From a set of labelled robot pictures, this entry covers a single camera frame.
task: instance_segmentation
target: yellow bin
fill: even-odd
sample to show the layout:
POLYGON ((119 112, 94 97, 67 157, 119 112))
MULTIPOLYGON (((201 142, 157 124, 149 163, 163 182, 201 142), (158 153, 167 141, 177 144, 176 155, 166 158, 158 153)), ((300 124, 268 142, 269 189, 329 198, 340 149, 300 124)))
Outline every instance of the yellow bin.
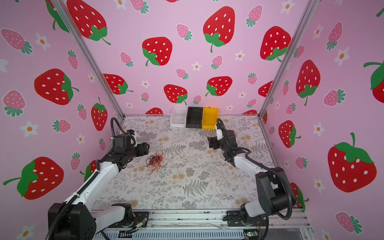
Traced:
POLYGON ((217 108, 203 108, 203 126, 204 129, 215 129, 218 119, 217 108))

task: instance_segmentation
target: white flower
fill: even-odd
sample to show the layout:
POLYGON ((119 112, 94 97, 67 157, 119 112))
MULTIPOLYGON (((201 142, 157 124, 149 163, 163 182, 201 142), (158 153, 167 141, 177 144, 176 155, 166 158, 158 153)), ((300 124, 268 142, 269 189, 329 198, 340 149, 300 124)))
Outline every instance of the white flower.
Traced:
POLYGON ((323 26, 320 26, 320 23, 319 23, 319 26, 317 26, 317 28, 315 30, 313 30, 313 39, 314 40, 315 38, 319 38, 320 37, 320 33, 321 31, 323 30, 323 26))
POLYGON ((287 169, 289 168, 288 160, 285 160, 285 161, 284 161, 284 166, 285 166, 287 169))
POLYGON ((313 179, 313 180, 314 180, 313 187, 317 188, 317 190, 319 190, 319 193, 321 193, 321 190, 325 189, 324 185, 321 184, 321 179, 319 179, 319 180, 313 179))
POLYGON ((313 131, 313 134, 316 134, 319 135, 319 137, 321 137, 321 132, 324 132, 324 128, 321 127, 321 122, 319 124, 314 124, 313 125, 314 127, 314 131, 313 131))
POLYGON ((244 91, 242 91, 241 93, 239 93, 239 98, 244 98, 245 95, 246 95, 246 93, 244 93, 244 91))
POLYGON ((0 59, 0 71, 7 72, 7 69, 5 68, 5 65, 8 64, 8 61, 5 59, 0 59))
POLYGON ((127 0, 113 0, 115 3, 116 3, 116 8, 117 9, 124 9, 126 10, 125 8, 125 3, 127 2, 127 0))
POLYGON ((335 4, 339 4, 339 7, 341 7, 344 0, 336 0, 335 4))
POLYGON ((39 125, 32 125, 30 121, 26 123, 26 126, 20 127, 21 130, 25 131, 25 137, 28 137, 29 135, 37 135, 36 129, 39 127, 39 125))
POLYGON ((292 0, 288 0, 286 2, 283 2, 281 5, 283 6, 283 8, 281 9, 280 13, 286 12, 288 14, 290 9, 293 8, 295 4, 292 2, 292 0))
POLYGON ((235 61, 236 60, 242 61, 243 57, 245 57, 245 54, 243 53, 243 51, 240 51, 239 53, 235 53, 235 56, 236 56, 235 61))
POLYGON ((76 138, 77 144, 80 145, 84 143, 85 136, 82 136, 81 133, 79 134, 79 137, 76 138))
POLYGON ((36 33, 36 37, 37 37, 36 43, 41 45, 44 51, 47 50, 47 48, 51 47, 51 45, 47 42, 46 36, 40 36, 38 33, 36 33))
POLYGON ((321 230, 321 238, 324 240, 332 240, 331 237, 329 236, 329 232, 326 232, 323 229, 321 230))
POLYGON ((17 237, 15 238, 16 240, 26 240, 27 238, 30 238, 33 236, 33 229, 34 229, 35 225, 32 225, 30 227, 28 226, 24 226, 23 227, 23 230, 22 230, 22 233, 20 233, 19 235, 17 235, 17 237))
POLYGON ((338 50, 337 51, 337 55, 338 56, 333 61, 334 62, 338 62, 339 66, 341 66, 343 64, 344 60, 348 60, 349 59, 349 55, 347 54, 348 50, 349 50, 349 47, 344 49, 344 51, 343 50, 338 50))
POLYGON ((195 64, 192 64, 192 67, 193 67, 193 70, 197 70, 197 71, 200 71, 200 68, 201 68, 201 65, 199 65, 198 62, 196 62, 195 64))
POLYGON ((95 83, 95 77, 93 76, 92 73, 90 73, 90 74, 88 75, 88 77, 89 77, 89 81, 90 81, 91 83, 95 83))
POLYGON ((141 85, 144 86, 145 88, 148 88, 148 86, 150 86, 148 81, 141 81, 141 85))

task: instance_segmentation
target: pink wallpaper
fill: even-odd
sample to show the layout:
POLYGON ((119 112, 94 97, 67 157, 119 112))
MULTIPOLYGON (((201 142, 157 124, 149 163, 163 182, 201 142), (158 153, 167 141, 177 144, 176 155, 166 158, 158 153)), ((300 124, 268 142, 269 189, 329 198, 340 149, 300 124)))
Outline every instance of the pink wallpaper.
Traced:
POLYGON ((1 239, 40 240, 103 156, 114 110, 49 2, 4 2, 0 32, 1 239))
POLYGON ((381 238, 383 7, 321 2, 267 110, 317 239, 381 238))
POLYGON ((123 111, 256 113, 307 1, 67 0, 123 111))

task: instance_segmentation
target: pink wall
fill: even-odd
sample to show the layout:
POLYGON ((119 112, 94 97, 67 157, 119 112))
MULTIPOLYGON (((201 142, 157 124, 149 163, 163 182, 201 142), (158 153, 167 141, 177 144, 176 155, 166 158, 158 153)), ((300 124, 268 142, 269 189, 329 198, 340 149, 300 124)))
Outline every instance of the pink wall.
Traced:
POLYGON ((234 0, 147 0, 133 1, 141 2, 142 5, 132 5, 131 2, 67 1, 68 9, 102 72, 115 75, 109 75, 109 81, 116 77, 115 79, 121 80, 120 85, 123 80, 127 82, 128 91, 125 91, 125 86, 120 88, 124 89, 122 92, 116 86, 117 81, 110 84, 117 93, 116 99, 127 114, 144 114, 152 108, 171 113, 173 106, 194 106, 193 101, 199 102, 197 106, 217 107, 221 113, 259 111, 265 97, 258 91, 261 89, 261 92, 264 85, 270 86, 269 82, 273 80, 280 64, 277 58, 272 57, 274 59, 271 61, 263 58, 277 47, 279 50, 276 49, 274 56, 283 54, 284 46, 289 44, 289 35, 294 34, 307 3, 291 0, 284 3, 268 0, 243 0, 241 3, 234 0), (210 18, 218 10, 217 16, 210 18), (92 31, 92 25, 97 27, 96 31, 92 31), (210 37, 211 33, 216 32, 220 34, 218 40, 210 37), (204 33, 207 33, 211 43, 207 42, 204 33), (268 46, 263 41, 264 35, 268 46), (162 43, 166 45, 152 47, 162 43), (151 61, 146 66, 149 59, 143 54, 143 46, 148 58, 151 58, 150 53, 155 52, 152 62, 158 62, 159 66, 151 61), (213 70, 215 66, 211 68, 214 63, 219 66, 216 70, 213 70), (257 81, 253 75, 249 76, 250 73, 256 74, 257 81), (211 78, 215 78, 211 86, 218 84, 219 87, 216 91, 211 89, 211 92, 218 96, 211 95, 207 90, 207 82, 211 78), (225 88, 226 84, 220 88, 220 79, 232 84, 229 84, 229 88, 225 88), (174 85, 170 86, 171 98, 164 91, 164 87, 169 84, 174 85), (180 91, 175 91, 175 96, 182 95, 180 103, 175 103, 178 101, 172 92, 175 86, 180 91))
POLYGON ((267 110, 278 158, 301 190, 298 199, 317 239, 381 235, 384 75, 383 65, 364 64, 384 60, 384 15, 376 16, 383 7, 382 1, 321 2, 301 40, 304 52, 292 58, 267 110), (329 41, 337 41, 330 51, 329 41), (310 88, 303 91, 305 84, 310 88), (294 144, 293 124, 301 136, 294 144))
POLYGON ((114 110, 99 83, 90 81, 88 75, 91 75, 91 70, 71 35, 62 30, 57 22, 54 30, 53 22, 54 18, 48 12, 45 1, 6 1, 0 9, 0 29, 15 31, 1 30, 0 36, 0 95, 3 108, 6 108, 0 114, 3 125, 0 130, 0 176, 1 182, 23 177, 1 185, 1 239, 25 239, 22 238, 23 234, 28 239, 45 238, 49 207, 55 202, 63 202, 74 192, 84 181, 80 171, 85 173, 91 161, 103 156, 99 139, 103 138, 106 145, 109 144, 109 123, 102 131, 98 131, 91 120, 91 109, 100 97, 108 118, 114 114, 114 110), (6 42, 6 38, 16 49, 6 42), (18 50, 27 48, 25 41, 32 47, 30 55, 18 50), (71 58, 71 61, 77 69, 69 62, 68 50, 76 53, 76 59, 71 58), (68 101, 70 88, 67 80, 67 88, 63 87, 65 91, 61 88, 63 73, 70 79, 72 87, 79 89, 79 92, 73 90, 71 101, 68 101), (17 92, 7 95, 12 89, 17 92), (86 115, 85 110, 81 111, 82 118, 78 104, 82 104, 86 110, 86 115), (62 119, 70 124, 69 130, 62 119), (62 123, 58 132, 52 127, 56 120, 62 123), (80 157, 72 159, 76 152, 80 157))

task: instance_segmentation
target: strawberry wallpaper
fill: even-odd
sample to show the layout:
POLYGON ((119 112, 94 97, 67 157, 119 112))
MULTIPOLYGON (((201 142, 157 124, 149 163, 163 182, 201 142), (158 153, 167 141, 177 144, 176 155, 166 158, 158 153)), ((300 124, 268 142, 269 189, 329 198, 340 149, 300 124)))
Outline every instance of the strawberry wallpaper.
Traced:
POLYGON ((126 114, 178 105, 241 114, 260 111, 307 1, 66 4, 126 114))
POLYGON ((264 117, 316 239, 379 239, 384 5, 324 0, 264 117))
POLYGON ((1 238, 43 239, 49 207, 104 155, 114 109, 49 0, 0 5, 1 238))

